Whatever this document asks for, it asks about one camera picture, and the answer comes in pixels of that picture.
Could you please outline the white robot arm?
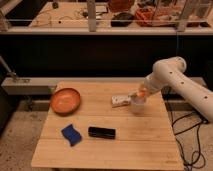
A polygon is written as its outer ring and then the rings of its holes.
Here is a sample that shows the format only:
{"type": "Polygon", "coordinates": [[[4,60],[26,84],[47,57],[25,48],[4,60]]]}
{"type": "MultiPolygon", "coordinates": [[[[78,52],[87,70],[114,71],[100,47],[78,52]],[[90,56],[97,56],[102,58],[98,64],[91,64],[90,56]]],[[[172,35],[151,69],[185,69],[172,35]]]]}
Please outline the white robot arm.
{"type": "Polygon", "coordinates": [[[153,64],[152,73],[144,78],[144,85],[150,95],[170,86],[213,123],[213,92],[186,77],[186,68],[186,61],[179,56],[158,60],[153,64]]]}

